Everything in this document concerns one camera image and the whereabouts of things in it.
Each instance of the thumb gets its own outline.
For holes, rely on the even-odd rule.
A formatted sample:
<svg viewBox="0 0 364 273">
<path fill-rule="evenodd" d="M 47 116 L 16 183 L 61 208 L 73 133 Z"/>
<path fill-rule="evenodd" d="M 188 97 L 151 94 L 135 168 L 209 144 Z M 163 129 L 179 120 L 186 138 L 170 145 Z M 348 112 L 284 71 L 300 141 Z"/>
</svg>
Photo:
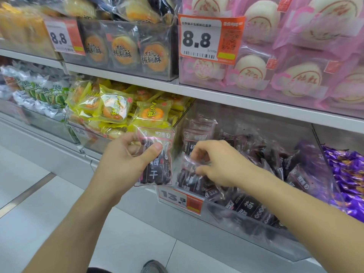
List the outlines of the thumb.
<svg viewBox="0 0 364 273">
<path fill-rule="evenodd" d="M 163 145 L 161 143 L 154 143 L 150 147 L 148 147 L 142 155 L 135 157 L 134 160 L 140 166 L 142 170 L 152 162 L 158 155 L 161 153 L 163 149 Z"/>
<path fill-rule="evenodd" d="M 195 172 L 197 175 L 202 175 L 205 176 L 207 175 L 207 177 L 209 176 L 209 174 L 211 173 L 211 167 L 210 166 L 199 166 L 196 168 Z"/>
</svg>

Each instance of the white shelf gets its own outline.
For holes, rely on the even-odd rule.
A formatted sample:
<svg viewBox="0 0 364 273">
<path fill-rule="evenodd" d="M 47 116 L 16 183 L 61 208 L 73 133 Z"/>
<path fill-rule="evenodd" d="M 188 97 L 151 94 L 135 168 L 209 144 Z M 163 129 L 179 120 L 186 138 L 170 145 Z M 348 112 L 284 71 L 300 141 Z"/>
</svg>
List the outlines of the white shelf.
<svg viewBox="0 0 364 273">
<path fill-rule="evenodd" d="M 197 99 L 213 101 L 216 103 L 232 105 L 248 110 L 272 114 L 294 120 L 300 120 L 313 124 L 321 124 L 323 126 L 329 126 L 364 134 L 364 120 L 352 118 L 349 116 L 342 116 L 323 111 L 316 111 L 306 108 L 294 107 L 286 104 L 274 103 L 266 100 L 251 99 L 249 97 L 181 85 L 179 84 L 178 79 L 171 82 L 164 82 L 150 78 L 143 78 L 85 66 L 78 66 L 70 63 L 66 63 L 66 68 L 69 72 L 72 71 L 92 76 L 98 76 L 100 78 L 108 78 L 111 80 L 145 86 L 165 92 L 190 96 Z"/>
<path fill-rule="evenodd" d="M 54 60 L 49 58 L 44 58 L 40 56 L 34 56 L 31 54 L 25 54 L 25 53 L 18 53 L 12 50 L 4 50 L 0 49 L 0 55 L 7 56 L 14 59 L 20 59 L 24 61 L 28 61 L 31 63 L 37 63 L 49 67 L 54 67 L 58 69 L 64 69 L 63 68 L 63 60 Z"/>
</svg>

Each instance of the left hand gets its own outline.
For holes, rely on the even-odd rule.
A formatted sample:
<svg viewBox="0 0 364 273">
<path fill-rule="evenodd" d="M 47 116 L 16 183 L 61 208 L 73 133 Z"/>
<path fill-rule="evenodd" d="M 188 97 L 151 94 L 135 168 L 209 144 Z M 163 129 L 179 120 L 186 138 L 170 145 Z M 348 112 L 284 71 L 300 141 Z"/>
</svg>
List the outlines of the left hand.
<svg viewBox="0 0 364 273">
<path fill-rule="evenodd" d="M 112 206 L 119 203 L 163 148 L 161 143 L 154 143 L 143 154 L 133 157 L 140 149 L 131 144 L 135 141 L 138 138 L 134 133 L 125 133 L 108 144 L 85 193 Z"/>
</svg>

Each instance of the qr code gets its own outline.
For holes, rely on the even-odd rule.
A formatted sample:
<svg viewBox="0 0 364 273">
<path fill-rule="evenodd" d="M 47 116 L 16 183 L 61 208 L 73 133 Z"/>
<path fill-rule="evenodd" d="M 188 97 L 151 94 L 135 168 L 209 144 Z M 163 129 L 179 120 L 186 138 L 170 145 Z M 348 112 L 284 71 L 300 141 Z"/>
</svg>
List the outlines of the qr code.
<svg viewBox="0 0 364 273">
<path fill-rule="evenodd" d="M 239 47 L 240 41 L 239 41 L 239 31 L 235 30 L 226 30 L 224 31 L 224 34 L 222 36 L 222 50 L 229 50 L 234 51 L 236 48 Z"/>
</svg>

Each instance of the forearm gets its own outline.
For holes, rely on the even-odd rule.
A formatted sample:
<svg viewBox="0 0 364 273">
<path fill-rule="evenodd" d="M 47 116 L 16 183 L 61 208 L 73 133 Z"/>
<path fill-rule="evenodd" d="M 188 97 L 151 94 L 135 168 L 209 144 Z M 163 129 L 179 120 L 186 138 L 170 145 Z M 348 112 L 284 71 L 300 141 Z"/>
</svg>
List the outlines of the forearm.
<svg viewBox="0 0 364 273">
<path fill-rule="evenodd" d="M 111 206 L 86 190 L 23 273 L 84 273 Z"/>
<path fill-rule="evenodd" d="M 361 222 L 268 172 L 259 179 L 247 192 L 276 215 L 328 272 L 362 270 Z"/>
</svg>

